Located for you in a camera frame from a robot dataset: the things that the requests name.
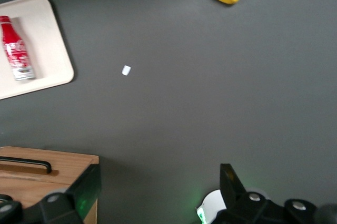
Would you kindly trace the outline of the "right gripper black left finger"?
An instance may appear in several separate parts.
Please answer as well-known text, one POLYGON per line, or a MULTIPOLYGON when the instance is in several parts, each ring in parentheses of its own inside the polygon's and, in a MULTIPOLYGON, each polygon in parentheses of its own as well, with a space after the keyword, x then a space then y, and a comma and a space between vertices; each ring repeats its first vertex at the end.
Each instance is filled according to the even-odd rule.
POLYGON ((64 191, 25 209, 25 223, 83 223, 101 192, 99 164, 89 165, 64 191))

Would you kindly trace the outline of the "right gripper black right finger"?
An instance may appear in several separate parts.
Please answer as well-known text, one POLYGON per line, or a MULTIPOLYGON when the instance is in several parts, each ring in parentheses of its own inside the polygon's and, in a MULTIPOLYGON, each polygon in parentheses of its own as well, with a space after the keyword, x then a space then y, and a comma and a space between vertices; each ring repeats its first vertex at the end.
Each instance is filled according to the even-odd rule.
POLYGON ((226 209, 217 213, 216 223, 286 223, 283 208, 247 191, 230 164, 220 165, 220 191, 226 209))

